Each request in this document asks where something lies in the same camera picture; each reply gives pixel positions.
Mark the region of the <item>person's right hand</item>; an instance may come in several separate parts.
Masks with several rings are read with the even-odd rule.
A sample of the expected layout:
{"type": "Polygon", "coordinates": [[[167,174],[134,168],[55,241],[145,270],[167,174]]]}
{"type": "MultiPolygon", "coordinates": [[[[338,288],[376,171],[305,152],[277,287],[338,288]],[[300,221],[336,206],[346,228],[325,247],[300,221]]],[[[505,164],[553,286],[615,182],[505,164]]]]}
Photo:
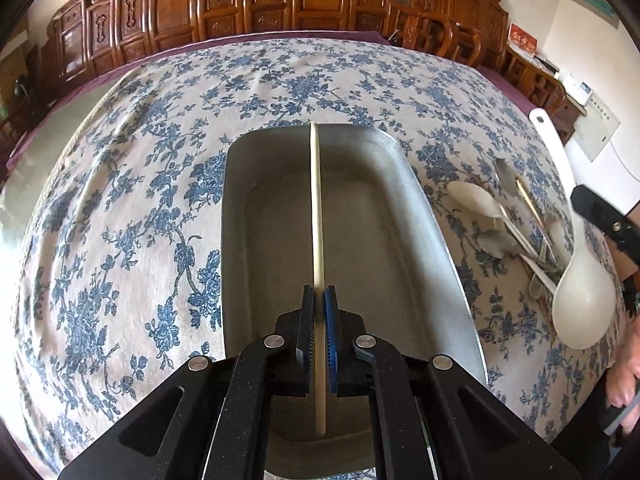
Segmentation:
{"type": "Polygon", "coordinates": [[[639,379],[639,319],[630,322],[616,350],[614,364],[606,374],[606,396],[616,408],[628,406],[636,395],[639,379]]]}

